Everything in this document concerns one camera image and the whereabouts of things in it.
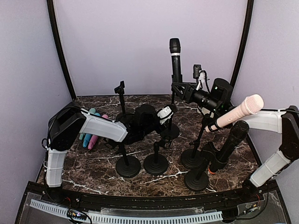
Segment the mint green microphone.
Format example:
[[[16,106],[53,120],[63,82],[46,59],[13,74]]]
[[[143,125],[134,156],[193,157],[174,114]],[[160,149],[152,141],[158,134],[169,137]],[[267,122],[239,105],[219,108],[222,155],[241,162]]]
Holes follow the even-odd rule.
[[[89,110],[90,113],[95,113],[96,112],[96,109],[95,108],[91,108]],[[85,137],[85,133],[81,133],[80,136],[79,136],[79,140],[83,140]]]

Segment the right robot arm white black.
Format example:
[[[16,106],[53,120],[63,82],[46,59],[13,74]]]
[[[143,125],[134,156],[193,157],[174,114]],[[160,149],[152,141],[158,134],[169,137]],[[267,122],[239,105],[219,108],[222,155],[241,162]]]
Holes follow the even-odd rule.
[[[282,135],[282,143],[277,152],[253,172],[249,177],[251,184],[239,191],[238,198],[242,202],[249,202],[256,196],[256,188],[264,185],[267,180],[299,158],[299,110],[296,106],[286,109],[264,109],[262,97],[254,94],[246,97],[240,105],[230,107],[232,86],[221,78],[214,81],[210,92],[200,89],[197,83],[185,83],[175,78],[171,88],[181,100],[196,103],[215,115],[215,118],[203,126],[208,133],[243,120],[251,129]]]

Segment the blue microphone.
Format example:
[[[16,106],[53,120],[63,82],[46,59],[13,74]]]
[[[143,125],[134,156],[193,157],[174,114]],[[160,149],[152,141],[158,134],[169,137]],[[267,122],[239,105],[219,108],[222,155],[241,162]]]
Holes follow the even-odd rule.
[[[83,140],[83,147],[84,148],[87,148],[88,149],[88,144],[89,144],[89,141],[91,139],[91,134],[86,134],[85,137],[84,137],[84,140]]]

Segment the black mic stand blue mic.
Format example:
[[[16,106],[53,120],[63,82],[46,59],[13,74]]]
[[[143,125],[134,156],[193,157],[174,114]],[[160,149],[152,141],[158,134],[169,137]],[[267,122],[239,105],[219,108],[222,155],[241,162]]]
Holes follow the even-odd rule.
[[[134,109],[129,108],[126,111],[125,108],[125,100],[124,100],[124,88],[125,88],[125,84],[124,81],[120,81],[120,85],[115,87],[114,92],[115,94],[119,95],[119,101],[120,101],[120,105],[121,105],[121,113],[119,113],[116,116],[116,120],[117,121],[121,121],[122,123],[128,124],[134,117]]]

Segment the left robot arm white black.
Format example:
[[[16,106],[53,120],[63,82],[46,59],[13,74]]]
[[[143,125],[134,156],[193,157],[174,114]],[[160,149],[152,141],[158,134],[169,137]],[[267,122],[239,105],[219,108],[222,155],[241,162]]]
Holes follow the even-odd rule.
[[[48,151],[45,176],[49,186],[48,197],[55,203],[66,200],[66,193],[59,188],[62,184],[64,159],[79,134],[105,138],[108,145],[118,147],[123,154],[125,145],[142,141],[153,131],[162,135],[176,111],[174,105],[156,110],[151,105],[143,104],[133,114],[123,114],[117,120],[111,120],[80,108],[75,102],[69,103],[48,122],[44,146]]]

